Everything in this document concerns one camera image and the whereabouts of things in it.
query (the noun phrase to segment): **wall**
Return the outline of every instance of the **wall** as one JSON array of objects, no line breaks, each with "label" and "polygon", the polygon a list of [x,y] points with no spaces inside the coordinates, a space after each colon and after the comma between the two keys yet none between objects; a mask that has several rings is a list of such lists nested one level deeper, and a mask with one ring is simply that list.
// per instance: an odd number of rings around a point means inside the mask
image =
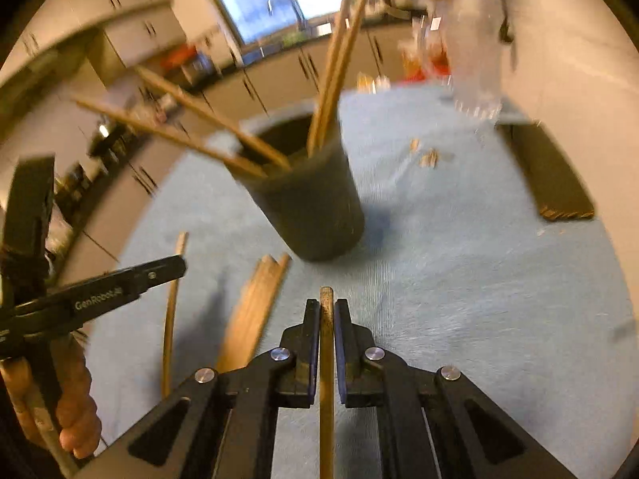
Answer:
[{"label": "wall", "polygon": [[516,42],[504,51],[504,90],[585,181],[639,318],[639,53],[602,0],[508,3]]}]

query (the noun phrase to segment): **red object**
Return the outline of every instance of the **red object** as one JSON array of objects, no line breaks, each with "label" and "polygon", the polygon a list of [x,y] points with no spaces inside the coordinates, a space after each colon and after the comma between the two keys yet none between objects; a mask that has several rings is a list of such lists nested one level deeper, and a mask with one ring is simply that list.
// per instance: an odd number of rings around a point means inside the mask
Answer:
[{"label": "red object", "polygon": [[196,55],[197,48],[195,45],[184,44],[167,54],[167,56],[160,62],[160,66],[163,70],[168,72],[175,67],[183,65],[187,60],[195,57]]}]

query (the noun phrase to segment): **clear plastic container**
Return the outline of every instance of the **clear plastic container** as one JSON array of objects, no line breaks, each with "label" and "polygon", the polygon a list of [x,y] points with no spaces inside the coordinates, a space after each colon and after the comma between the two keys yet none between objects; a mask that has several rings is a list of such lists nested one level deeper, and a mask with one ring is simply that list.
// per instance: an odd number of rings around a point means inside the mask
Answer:
[{"label": "clear plastic container", "polygon": [[455,107],[482,119],[502,107],[502,17],[499,0],[453,0],[442,20]]}]

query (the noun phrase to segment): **finger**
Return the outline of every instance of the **finger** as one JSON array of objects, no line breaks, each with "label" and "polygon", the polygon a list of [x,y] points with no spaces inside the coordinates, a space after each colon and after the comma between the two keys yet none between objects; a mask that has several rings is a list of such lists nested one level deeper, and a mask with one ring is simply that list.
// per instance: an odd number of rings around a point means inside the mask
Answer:
[{"label": "finger", "polygon": [[86,367],[75,381],[65,381],[62,386],[62,397],[56,408],[56,416],[61,428],[71,427],[78,420],[88,402],[92,402],[95,405],[95,402],[89,396],[90,390],[91,373]]},{"label": "finger", "polygon": [[97,431],[100,435],[102,424],[96,415],[97,408],[85,409],[79,419],[68,429],[60,432],[60,445],[67,452],[80,448]]},{"label": "finger", "polygon": [[100,433],[101,433],[102,425],[100,424],[100,429],[97,432],[94,432],[91,436],[89,436],[84,443],[78,448],[74,448],[73,455],[77,459],[84,459],[85,457],[89,457],[92,455],[95,450],[100,445]]},{"label": "finger", "polygon": [[31,368],[25,358],[12,358],[4,360],[0,364],[0,372],[2,380],[6,385],[6,390],[14,398],[22,399],[29,390],[33,377],[31,377]]}]

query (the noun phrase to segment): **wooden stick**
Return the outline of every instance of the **wooden stick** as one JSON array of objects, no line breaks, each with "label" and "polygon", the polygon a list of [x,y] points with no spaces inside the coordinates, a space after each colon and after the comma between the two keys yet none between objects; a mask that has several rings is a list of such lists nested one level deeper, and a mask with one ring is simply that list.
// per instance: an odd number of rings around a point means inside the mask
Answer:
[{"label": "wooden stick", "polygon": [[[188,232],[180,232],[175,245],[175,253],[184,255],[189,239]],[[166,303],[166,319],[164,321],[164,350],[162,351],[162,398],[171,392],[171,359],[173,357],[173,326],[175,324],[175,306],[178,302],[178,288],[180,280],[171,281],[169,299]]]},{"label": "wooden stick", "polygon": [[232,167],[238,172],[246,173],[258,178],[266,178],[266,173],[256,163],[240,156],[227,156],[224,153],[216,151],[215,149],[210,149],[209,147],[206,147],[201,143],[195,142],[193,140],[181,139],[181,131],[179,129],[176,129],[175,127],[156,126],[155,124],[141,121],[140,119],[131,116],[131,114],[127,113],[126,111],[120,110],[118,108],[113,108],[108,105],[103,105],[101,103],[96,103],[82,97],[74,97],[73,100],[76,102],[76,104],[78,104],[78,106],[82,108],[96,111],[97,113],[102,113],[110,117],[111,119],[114,119],[115,121],[133,127],[133,129],[146,131],[147,133],[151,133],[156,137],[161,137],[162,139],[173,142],[174,144],[184,146],[193,151],[197,151],[198,153],[206,155],[209,158],[213,158],[214,160],[220,160],[227,166]]},{"label": "wooden stick", "polygon": [[359,29],[362,25],[365,7],[366,0],[358,0],[357,10],[355,11],[355,15],[353,16],[352,22],[350,24],[351,29],[347,35],[346,44],[341,51],[335,73],[331,78],[331,84],[330,89],[328,90],[326,105],[323,107],[322,116],[319,119],[317,145],[320,148],[324,145],[324,137],[326,136],[326,131],[328,129],[328,126],[330,126],[331,121],[333,120],[335,111],[337,110],[339,96],[342,92],[342,87],[344,86],[344,78],[346,78],[346,69],[348,68],[348,63],[351,59],[351,54],[353,53],[353,47],[355,46],[355,41],[357,40],[357,35],[359,34]]},{"label": "wooden stick", "polygon": [[264,256],[235,306],[215,368],[220,373],[246,366],[255,354],[290,256]]},{"label": "wooden stick", "polygon": [[232,134],[235,135],[235,137],[237,137],[238,140],[250,147],[253,151],[256,151],[265,156],[271,162],[274,162],[281,168],[290,170],[291,165],[288,163],[288,158],[286,158],[285,155],[280,153],[274,147],[268,145],[266,142],[260,139],[260,137],[254,137],[253,135],[244,133],[242,130],[240,130],[237,124],[234,124],[231,121],[231,119],[223,116],[219,111],[215,111],[215,114],[213,114],[213,111],[211,111],[210,108],[207,105],[203,104],[200,100],[196,99],[192,95],[187,94],[179,86],[170,83],[154,72],[151,72],[149,69],[138,66],[135,68],[135,71],[146,83],[150,84],[152,87],[171,95],[176,101],[178,101],[178,103],[197,113],[203,119],[206,119],[213,124],[217,124],[218,126],[222,126],[225,129],[228,129]]},{"label": "wooden stick", "polygon": [[330,39],[330,44],[328,45],[326,68],[324,69],[322,81],[319,86],[319,105],[315,108],[315,112],[313,113],[309,136],[306,140],[306,151],[309,156],[312,156],[315,151],[315,142],[317,140],[320,119],[328,97],[328,88],[330,86],[333,72],[335,71],[335,66],[337,65],[337,58],[342,46],[342,40],[346,35],[346,19],[348,17],[350,7],[351,0],[342,0],[342,4],[339,6],[337,20],[335,21],[336,28],[333,32],[333,37]]},{"label": "wooden stick", "polygon": [[319,290],[319,479],[333,479],[333,288]]}]

